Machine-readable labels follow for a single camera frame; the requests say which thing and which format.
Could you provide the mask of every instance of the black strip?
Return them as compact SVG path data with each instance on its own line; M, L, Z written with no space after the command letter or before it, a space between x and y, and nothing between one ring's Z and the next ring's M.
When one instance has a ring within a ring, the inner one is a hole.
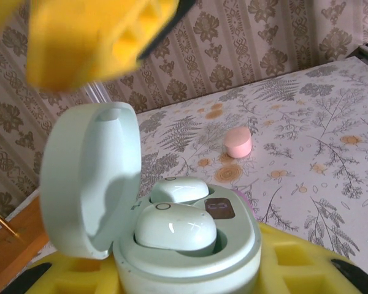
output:
M368 274L343 260L332 259L331 262L362 294L368 294Z
M9 284L0 294L25 294L42 275L52 266L45 262L33 268L27 269Z
M173 30L175 25L191 10L196 0L180 0L177 6L176 14L170 22L163 28L163 30L153 39L153 41L146 47L146 49L139 55L138 60L148 58L151 52L158 46L160 42Z

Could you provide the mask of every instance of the digital battery display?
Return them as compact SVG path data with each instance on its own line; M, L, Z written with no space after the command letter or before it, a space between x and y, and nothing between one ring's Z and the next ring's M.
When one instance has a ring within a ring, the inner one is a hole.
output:
M204 202L206 211L213 219L232 219L236 216L227 198L209 198Z

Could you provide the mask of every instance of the floral tablecloth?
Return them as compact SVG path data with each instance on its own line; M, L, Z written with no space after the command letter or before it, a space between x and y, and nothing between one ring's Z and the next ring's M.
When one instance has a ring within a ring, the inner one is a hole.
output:
M368 273L368 66L349 58L138 115L139 196L162 177L241 190L259 221L345 255ZM250 156L223 150L248 126ZM48 245L40 256L51 252Z

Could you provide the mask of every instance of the wireless earbud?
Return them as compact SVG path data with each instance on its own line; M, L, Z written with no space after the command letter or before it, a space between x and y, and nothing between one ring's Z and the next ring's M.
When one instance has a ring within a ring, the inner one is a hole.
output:
M210 255L217 238L213 217L185 204L158 203L140 214L135 239L139 245L175 251L201 251Z
M155 183L151 190L152 203L191 203L209 194L209 188L201 179L192 176L165 178Z

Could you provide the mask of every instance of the charging case lid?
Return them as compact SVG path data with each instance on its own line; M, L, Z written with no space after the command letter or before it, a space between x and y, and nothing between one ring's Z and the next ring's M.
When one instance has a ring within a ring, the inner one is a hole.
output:
M109 256L136 201L141 161L139 126L129 104L81 105L59 118L40 174L42 219L58 251Z

